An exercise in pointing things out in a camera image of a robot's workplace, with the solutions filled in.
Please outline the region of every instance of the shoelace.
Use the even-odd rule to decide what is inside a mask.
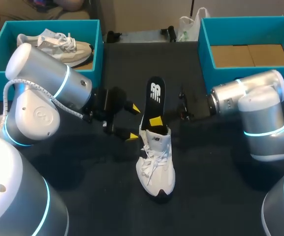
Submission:
[[[167,145],[167,148],[163,152],[150,150],[148,145],[144,145],[142,150],[146,152],[147,159],[144,160],[141,170],[142,174],[148,177],[148,185],[156,168],[158,166],[164,166],[167,163],[170,152],[170,144]]]
[[[58,38],[59,44],[54,45],[54,47],[63,47],[64,49],[67,50],[67,52],[76,50],[75,38],[71,38],[70,33],[68,33],[67,36],[63,33],[56,33],[55,38]]]

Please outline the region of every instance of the black table surface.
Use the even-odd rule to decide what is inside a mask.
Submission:
[[[143,110],[147,80],[161,76],[166,113],[173,113],[181,85],[189,100],[205,95],[196,46],[105,44],[102,81],[108,88],[123,88]],[[123,143],[106,136],[99,122],[90,125],[60,114],[53,137],[20,151],[62,196],[69,236],[265,235],[262,201],[284,175],[284,161],[253,160],[238,116],[196,123],[171,116],[176,185],[171,200],[158,204],[136,174],[138,142]],[[137,131],[141,118],[120,112],[116,124]]]

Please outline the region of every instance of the white cable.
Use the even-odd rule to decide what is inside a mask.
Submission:
[[[66,111],[80,119],[83,118],[83,115],[75,112],[73,110],[71,110],[70,108],[67,108],[66,106],[64,106],[61,102],[59,102],[51,93],[49,93],[46,89],[44,89],[43,87],[41,87],[40,85],[28,81],[28,80],[23,80],[23,79],[14,79],[11,80],[9,82],[7,82],[7,84],[4,87],[4,91],[3,91],[3,114],[2,114],[2,120],[0,121],[0,127],[3,128],[5,120],[6,120],[6,116],[8,114],[8,100],[7,100],[7,95],[8,95],[8,90],[9,87],[13,84],[25,84],[25,85],[29,85],[31,87],[33,87],[34,89],[41,91],[42,93],[44,93],[48,98],[51,99],[51,101],[56,104],[58,107],[60,107],[63,111]]]

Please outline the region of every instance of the shoe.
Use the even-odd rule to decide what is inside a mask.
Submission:
[[[63,33],[54,33],[48,29],[38,36],[19,34],[17,47],[23,43],[30,43],[70,67],[85,62],[94,50],[91,44],[75,41],[70,34],[66,37]]]
[[[139,127],[143,148],[136,163],[138,178],[151,196],[168,197],[175,186],[171,130],[163,121],[165,83],[152,77],[147,83],[144,116]]]

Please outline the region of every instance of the person's leg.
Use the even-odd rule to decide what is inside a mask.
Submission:
[[[0,30],[6,21],[44,20],[46,13],[38,12],[27,0],[0,0]]]
[[[69,12],[64,11],[62,7],[58,6],[50,9],[47,14],[47,20],[88,20],[89,13],[85,8],[79,11]]]

